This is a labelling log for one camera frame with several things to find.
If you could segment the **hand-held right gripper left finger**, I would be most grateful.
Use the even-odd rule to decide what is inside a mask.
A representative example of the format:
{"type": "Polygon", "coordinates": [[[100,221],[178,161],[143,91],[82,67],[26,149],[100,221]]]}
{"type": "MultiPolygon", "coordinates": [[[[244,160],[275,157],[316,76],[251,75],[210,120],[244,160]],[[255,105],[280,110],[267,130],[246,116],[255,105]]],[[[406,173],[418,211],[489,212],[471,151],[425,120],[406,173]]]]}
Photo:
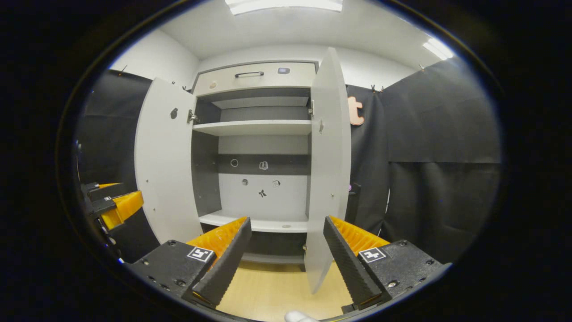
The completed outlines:
{"type": "Polygon", "coordinates": [[[188,242],[166,241],[127,264],[127,268],[173,297],[215,309],[233,280],[251,236],[251,219],[244,216],[188,242]]]}

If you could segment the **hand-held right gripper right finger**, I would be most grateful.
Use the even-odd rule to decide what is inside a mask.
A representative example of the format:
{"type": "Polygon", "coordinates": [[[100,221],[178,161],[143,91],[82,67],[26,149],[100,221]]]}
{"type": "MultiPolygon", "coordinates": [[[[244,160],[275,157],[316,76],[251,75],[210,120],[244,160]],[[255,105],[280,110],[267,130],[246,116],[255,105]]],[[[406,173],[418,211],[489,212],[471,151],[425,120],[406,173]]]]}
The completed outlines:
{"type": "Polygon", "coordinates": [[[352,298],[345,314],[409,296],[450,268],[412,242],[388,242],[344,220],[325,218],[323,235],[352,298]]]}

